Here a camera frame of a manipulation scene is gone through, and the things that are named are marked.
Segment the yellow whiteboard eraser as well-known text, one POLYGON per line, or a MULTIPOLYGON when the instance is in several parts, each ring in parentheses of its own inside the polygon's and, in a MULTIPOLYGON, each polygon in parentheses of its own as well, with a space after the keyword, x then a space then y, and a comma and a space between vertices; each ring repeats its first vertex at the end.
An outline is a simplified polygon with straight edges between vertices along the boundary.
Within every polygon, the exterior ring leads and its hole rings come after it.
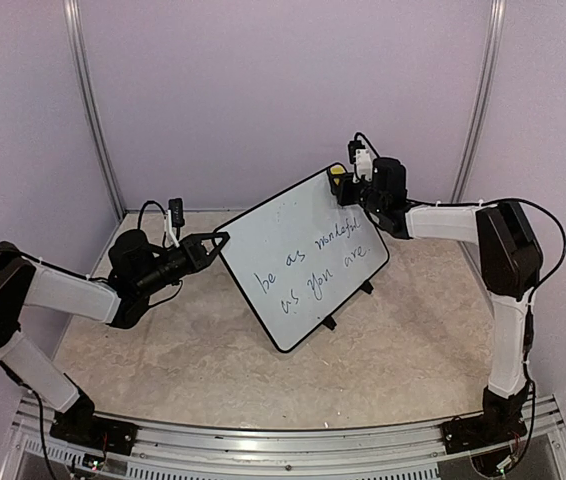
POLYGON ((328 171, 328 173, 329 173, 330 175, 336 175, 336 176, 338 176, 338 175, 343 175, 343 174, 345 174, 346 172, 347 172, 347 170, 346 170, 342 165, 340 165, 340 164, 338 164, 338 165, 332 165, 332 166, 329 168, 329 171, 328 171))

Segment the black framed whiteboard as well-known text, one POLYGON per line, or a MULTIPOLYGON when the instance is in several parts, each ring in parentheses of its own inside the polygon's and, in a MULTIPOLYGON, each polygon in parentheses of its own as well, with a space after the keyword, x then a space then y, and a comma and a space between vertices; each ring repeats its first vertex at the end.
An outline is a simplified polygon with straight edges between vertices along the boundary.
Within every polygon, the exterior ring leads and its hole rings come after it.
POLYGON ((217 227, 220 257, 274 348, 289 353, 390 260, 358 206, 320 170, 217 227))

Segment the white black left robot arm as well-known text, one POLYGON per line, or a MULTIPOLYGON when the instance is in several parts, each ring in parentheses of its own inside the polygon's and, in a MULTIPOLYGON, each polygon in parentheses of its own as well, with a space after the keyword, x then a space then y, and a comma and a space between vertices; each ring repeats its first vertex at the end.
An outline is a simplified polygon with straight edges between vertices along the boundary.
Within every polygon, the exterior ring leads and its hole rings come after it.
POLYGON ((144 231, 121 234, 109 249, 111 271, 100 281, 63 269, 0 242, 0 365, 55 411, 56 437, 96 443, 103 424, 93 401, 22 331, 26 306, 88 318, 130 329, 151 308, 150 298, 169 285, 211 265, 228 242, 226 232, 190 234, 161 247, 144 231))

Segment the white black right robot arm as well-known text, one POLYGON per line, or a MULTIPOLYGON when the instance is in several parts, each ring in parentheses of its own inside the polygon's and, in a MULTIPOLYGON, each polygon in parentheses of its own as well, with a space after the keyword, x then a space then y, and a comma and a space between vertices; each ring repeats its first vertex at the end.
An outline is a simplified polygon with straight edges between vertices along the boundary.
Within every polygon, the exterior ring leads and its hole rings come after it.
POLYGON ((477 246, 481 280, 495 321, 493 360, 481 414, 453 424, 486 444, 503 435, 524 434, 522 407, 533 389, 527 366, 534 339, 532 304, 543 253, 520 201, 410 200, 406 169, 392 158, 372 161, 369 175, 332 166, 327 176, 339 205, 360 206, 395 239, 445 239, 477 246))

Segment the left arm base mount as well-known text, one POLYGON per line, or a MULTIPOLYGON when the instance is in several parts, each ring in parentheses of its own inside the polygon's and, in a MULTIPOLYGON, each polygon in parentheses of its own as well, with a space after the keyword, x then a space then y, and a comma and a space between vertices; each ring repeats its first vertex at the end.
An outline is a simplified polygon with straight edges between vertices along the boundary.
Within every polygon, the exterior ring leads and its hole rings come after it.
POLYGON ((72 417, 55 413, 50 435, 68 443, 130 456, 139 427, 130 422, 88 415, 72 417))

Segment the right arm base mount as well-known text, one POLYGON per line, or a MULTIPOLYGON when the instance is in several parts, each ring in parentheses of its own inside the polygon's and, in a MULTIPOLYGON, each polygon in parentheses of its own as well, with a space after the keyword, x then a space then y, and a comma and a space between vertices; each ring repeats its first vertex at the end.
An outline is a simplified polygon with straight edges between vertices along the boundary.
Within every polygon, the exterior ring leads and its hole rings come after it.
POLYGON ((527 427, 522 419, 503 426, 488 422, 483 414, 466 418, 453 417, 443 422, 440 429, 447 454, 497 445, 527 434, 527 427))

